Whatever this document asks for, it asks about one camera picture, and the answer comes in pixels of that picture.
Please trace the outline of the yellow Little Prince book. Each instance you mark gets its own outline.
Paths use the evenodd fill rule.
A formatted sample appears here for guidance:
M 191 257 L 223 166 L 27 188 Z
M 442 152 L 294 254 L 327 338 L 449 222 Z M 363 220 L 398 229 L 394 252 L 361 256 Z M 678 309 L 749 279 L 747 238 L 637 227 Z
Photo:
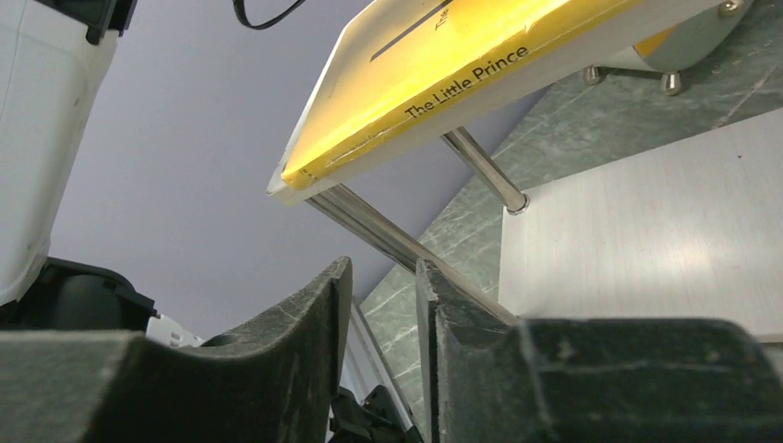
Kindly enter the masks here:
M 631 7 L 375 1 L 343 30 L 283 167 L 301 190 Z

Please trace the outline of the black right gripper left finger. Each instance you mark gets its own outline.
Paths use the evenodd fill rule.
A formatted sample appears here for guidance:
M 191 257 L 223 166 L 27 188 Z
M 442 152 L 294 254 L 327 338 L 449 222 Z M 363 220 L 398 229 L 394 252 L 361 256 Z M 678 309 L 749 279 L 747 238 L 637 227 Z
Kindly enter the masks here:
M 145 333 L 152 300 L 108 269 L 50 258 L 1 312 L 5 442 L 322 442 L 338 395 L 353 266 L 188 346 Z

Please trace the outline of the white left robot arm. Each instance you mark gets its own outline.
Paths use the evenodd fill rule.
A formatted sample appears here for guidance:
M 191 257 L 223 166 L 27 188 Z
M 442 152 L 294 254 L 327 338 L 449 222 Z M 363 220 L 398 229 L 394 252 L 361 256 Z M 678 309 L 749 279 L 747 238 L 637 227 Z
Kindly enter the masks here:
M 1 5 L 1 326 L 146 332 L 152 300 L 119 273 L 56 258 L 51 235 L 132 1 Z

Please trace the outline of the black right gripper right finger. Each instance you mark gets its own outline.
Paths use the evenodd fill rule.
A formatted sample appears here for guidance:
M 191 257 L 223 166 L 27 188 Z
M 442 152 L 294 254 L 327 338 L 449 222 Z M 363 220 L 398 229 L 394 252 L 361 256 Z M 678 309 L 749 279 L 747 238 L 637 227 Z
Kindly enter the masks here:
M 782 378 L 702 318 L 503 319 L 416 265 L 428 442 L 778 442 Z

